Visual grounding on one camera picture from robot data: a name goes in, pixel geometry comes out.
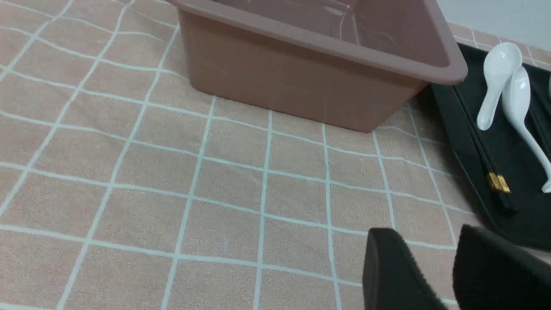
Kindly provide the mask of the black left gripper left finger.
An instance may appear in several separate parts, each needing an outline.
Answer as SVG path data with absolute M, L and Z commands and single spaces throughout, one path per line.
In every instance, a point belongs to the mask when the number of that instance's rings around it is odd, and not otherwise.
M 402 237 L 371 228 L 362 275 L 366 310 L 445 310 Z

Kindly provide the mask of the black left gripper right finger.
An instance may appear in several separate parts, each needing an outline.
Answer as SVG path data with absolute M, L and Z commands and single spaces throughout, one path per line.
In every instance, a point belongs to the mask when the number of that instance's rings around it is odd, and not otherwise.
M 482 227 L 464 224 L 452 270 L 462 310 L 548 310 L 550 265 Z

